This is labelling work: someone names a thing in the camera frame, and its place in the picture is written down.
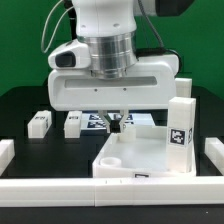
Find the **green wall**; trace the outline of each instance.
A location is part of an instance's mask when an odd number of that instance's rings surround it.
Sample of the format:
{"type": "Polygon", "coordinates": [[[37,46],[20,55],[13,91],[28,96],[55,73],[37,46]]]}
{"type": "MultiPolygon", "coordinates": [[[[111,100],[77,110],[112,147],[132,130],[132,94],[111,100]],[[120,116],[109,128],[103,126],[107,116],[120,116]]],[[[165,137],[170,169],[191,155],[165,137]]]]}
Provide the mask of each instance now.
{"type": "MultiPolygon", "coordinates": [[[[45,19],[57,0],[0,1],[0,95],[15,86],[41,85],[50,69],[40,51],[45,19]]],[[[180,77],[190,77],[194,85],[208,88],[224,99],[224,1],[195,0],[180,17],[152,18],[167,48],[184,59],[180,77]]],[[[50,23],[56,24],[63,7],[50,23]]],[[[139,19],[137,46],[146,47],[139,19]]],[[[64,19],[52,46],[70,38],[64,19]]],[[[152,46],[156,42],[150,35],[152,46]]]]}

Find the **black table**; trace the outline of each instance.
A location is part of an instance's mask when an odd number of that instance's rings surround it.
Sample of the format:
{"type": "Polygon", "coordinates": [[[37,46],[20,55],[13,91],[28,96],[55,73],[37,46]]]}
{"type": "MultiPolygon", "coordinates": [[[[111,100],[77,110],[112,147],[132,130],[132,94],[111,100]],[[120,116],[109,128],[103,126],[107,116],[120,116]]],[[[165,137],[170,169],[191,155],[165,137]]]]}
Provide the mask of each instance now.
{"type": "MultiPolygon", "coordinates": [[[[224,140],[224,101],[202,87],[193,87],[197,99],[194,144],[197,175],[219,171],[204,155],[206,137],[224,140]]],[[[167,111],[151,112],[156,125],[165,125],[167,111]]],[[[80,139],[64,139],[67,112],[56,112],[46,87],[18,87],[0,97],[0,140],[14,139],[16,157],[1,179],[89,178],[92,162],[108,138],[105,130],[82,131],[80,139]],[[28,139],[27,124],[37,111],[52,111],[46,137],[28,139]]],[[[63,208],[0,208],[5,223],[223,223],[224,205],[122,206],[63,208]]]]}

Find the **white wooden block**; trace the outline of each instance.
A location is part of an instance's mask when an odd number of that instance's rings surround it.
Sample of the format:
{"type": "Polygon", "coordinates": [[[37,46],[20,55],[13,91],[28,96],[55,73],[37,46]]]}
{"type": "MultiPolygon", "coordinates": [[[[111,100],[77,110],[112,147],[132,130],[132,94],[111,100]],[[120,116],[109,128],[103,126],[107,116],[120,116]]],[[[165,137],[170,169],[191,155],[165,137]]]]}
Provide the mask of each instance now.
{"type": "Polygon", "coordinates": [[[0,207],[94,206],[94,179],[0,181],[0,207]]]}
{"type": "Polygon", "coordinates": [[[223,177],[161,177],[134,180],[134,205],[220,204],[223,177]]]}
{"type": "Polygon", "coordinates": [[[15,156],[14,141],[2,140],[0,141],[0,175],[7,168],[13,157],[15,156]]]}
{"type": "Polygon", "coordinates": [[[95,206],[133,205],[132,179],[95,179],[95,206]]]}
{"type": "Polygon", "coordinates": [[[50,111],[38,111],[28,124],[29,138],[44,138],[52,124],[50,111]]]}
{"type": "Polygon", "coordinates": [[[224,144],[218,138],[206,138],[205,154],[224,175],[224,144]]]}
{"type": "Polygon", "coordinates": [[[176,78],[177,97],[191,98],[192,79],[176,78]]]}
{"type": "Polygon", "coordinates": [[[70,111],[64,125],[65,138],[79,138],[81,132],[81,111],[70,111]]]}
{"type": "Polygon", "coordinates": [[[187,173],[192,167],[196,100],[174,97],[169,102],[167,121],[167,169],[187,173]]]}

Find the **white tray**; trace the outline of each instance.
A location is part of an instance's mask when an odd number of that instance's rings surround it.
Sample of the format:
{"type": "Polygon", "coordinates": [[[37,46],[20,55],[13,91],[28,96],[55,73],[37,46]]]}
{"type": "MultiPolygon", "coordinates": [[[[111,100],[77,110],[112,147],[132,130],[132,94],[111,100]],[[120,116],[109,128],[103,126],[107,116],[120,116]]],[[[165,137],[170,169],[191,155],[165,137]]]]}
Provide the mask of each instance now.
{"type": "Polygon", "coordinates": [[[111,134],[93,162],[93,177],[177,177],[196,176],[194,148],[191,171],[180,173],[166,168],[166,127],[135,126],[136,138],[120,140],[111,134]]]}

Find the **small white block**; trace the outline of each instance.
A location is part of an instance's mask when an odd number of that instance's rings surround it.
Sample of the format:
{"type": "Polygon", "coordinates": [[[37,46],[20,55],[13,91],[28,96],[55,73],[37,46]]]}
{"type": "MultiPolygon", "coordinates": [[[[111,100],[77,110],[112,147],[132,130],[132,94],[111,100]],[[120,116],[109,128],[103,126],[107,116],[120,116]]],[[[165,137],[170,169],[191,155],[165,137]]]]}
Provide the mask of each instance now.
{"type": "Polygon", "coordinates": [[[29,138],[44,138],[52,124],[50,111],[38,111],[28,124],[29,138]]]}
{"type": "Polygon", "coordinates": [[[218,138],[206,138],[205,154],[224,175],[224,144],[218,138]]]}
{"type": "Polygon", "coordinates": [[[70,111],[64,125],[65,138],[79,138],[82,111],[70,111]]]}
{"type": "Polygon", "coordinates": [[[191,98],[192,79],[176,78],[177,97],[191,98]]]}
{"type": "Polygon", "coordinates": [[[135,126],[126,125],[124,132],[118,134],[119,141],[121,142],[133,142],[136,140],[135,126]]]}
{"type": "Polygon", "coordinates": [[[183,97],[174,97],[169,102],[166,146],[169,171],[191,171],[195,105],[195,99],[183,97]]]}
{"type": "Polygon", "coordinates": [[[2,140],[0,141],[0,175],[4,172],[13,157],[15,156],[14,141],[2,140]]]}

